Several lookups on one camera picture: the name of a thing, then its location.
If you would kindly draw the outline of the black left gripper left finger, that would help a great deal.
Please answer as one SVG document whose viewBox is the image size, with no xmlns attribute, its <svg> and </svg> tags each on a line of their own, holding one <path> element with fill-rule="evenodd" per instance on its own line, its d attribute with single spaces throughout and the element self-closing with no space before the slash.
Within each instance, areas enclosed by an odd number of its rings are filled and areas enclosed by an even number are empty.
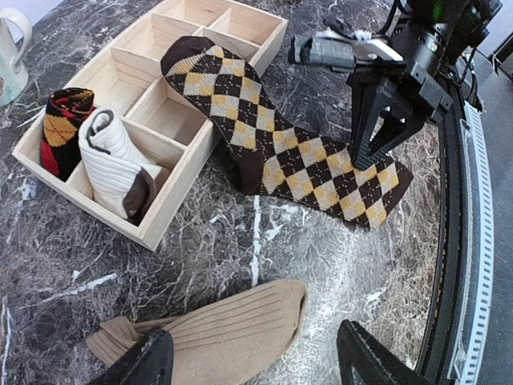
<svg viewBox="0 0 513 385">
<path fill-rule="evenodd" d="M 173 361 L 172 336 L 164 329 L 155 328 L 87 385 L 169 385 L 172 382 Z"/>
</svg>

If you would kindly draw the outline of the beige ribbed sock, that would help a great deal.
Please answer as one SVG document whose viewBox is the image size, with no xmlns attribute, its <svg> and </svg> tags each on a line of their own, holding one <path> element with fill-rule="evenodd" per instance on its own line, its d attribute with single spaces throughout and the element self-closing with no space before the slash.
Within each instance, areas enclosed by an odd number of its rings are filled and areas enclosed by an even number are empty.
<svg viewBox="0 0 513 385">
<path fill-rule="evenodd" d="M 150 330 L 161 328 L 174 342 L 172 384 L 242 384 L 290 348 L 300 334 L 306 301 L 303 282 L 280 279 L 179 317 L 141 323 L 113 318 L 86 344 L 110 367 Z"/>
</svg>

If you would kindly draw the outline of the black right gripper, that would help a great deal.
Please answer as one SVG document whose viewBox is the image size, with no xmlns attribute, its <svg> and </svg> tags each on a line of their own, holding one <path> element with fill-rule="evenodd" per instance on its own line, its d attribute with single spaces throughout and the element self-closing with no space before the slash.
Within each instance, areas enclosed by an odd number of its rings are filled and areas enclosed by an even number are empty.
<svg viewBox="0 0 513 385">
<path fill-rule="evenodd" d="M 352 88 L 351 160 L 360 170 L 420 131 L 439 122 L 453 99 L 437 81 L 467 49 L 489 35 L 501 1 L 396 1 L 384 27 L 377 59 L 358 65 Z"/>
</svg>

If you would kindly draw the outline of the brown yellow argyle sock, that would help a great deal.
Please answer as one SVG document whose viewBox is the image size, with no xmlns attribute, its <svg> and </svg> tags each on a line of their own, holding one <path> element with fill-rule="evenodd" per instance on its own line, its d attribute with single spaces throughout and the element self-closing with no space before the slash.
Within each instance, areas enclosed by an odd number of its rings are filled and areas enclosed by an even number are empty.
<svg viewBox="0 0 513 385">
<path fill-rule="evenodd" d="M 210 38 L 179 38 L 160 66 L 168 84 L 220 132 L 246 195 L 288 199 L 375 229 L 413 180 L 406 166 L 388 156 L 358 170 L 346 144 L 291 124 L 256 70 Z"/>
</svg>

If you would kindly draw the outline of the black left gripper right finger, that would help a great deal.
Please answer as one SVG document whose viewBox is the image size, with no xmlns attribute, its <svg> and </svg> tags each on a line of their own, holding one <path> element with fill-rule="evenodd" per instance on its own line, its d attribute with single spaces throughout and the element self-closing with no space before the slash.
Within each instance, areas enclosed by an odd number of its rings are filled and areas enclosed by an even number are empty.
<svg viewBox="0 0 513 385">
<path fill-rule="evenodd" d="M 343 320 L 337 332 L 337 357 L 342 384 L 430 384 L 387 350 L 358 322 Z"/>
</svg>

